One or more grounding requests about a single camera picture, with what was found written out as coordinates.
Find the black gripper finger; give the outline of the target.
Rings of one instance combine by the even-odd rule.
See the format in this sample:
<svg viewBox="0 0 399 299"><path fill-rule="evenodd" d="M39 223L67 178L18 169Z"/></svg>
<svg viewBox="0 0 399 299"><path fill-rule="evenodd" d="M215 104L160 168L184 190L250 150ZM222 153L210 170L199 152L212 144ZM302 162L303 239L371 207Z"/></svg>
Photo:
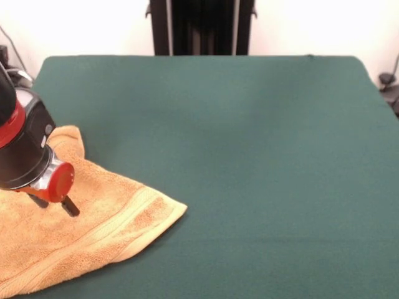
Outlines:
<svg viewBox="0 0 399 299"><path fill-rule="evenodd" d="M40 199L39 197L30 194L29 197L40 207L40 208L47 208L49 203Z"/></svg>
<svg viewBox="0 0 399 299"><path fill-rule="evenodd" d="M66 196L61 202L63 209L71 217L77 217L80 214L79 208L73 203L69 196Z"/></svg>

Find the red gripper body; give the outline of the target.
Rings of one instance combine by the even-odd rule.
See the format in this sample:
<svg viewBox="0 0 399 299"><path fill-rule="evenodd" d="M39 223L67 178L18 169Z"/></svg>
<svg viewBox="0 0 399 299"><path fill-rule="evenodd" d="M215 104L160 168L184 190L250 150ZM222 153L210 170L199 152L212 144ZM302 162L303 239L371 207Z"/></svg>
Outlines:
<svg viewBox="0 0 399 299"><path fill-rule="evenodd" d="M70 163L51 163L39 179L17 189L17 192L36 196L45 202L62 202L74 183L74 174Z"/></svg>

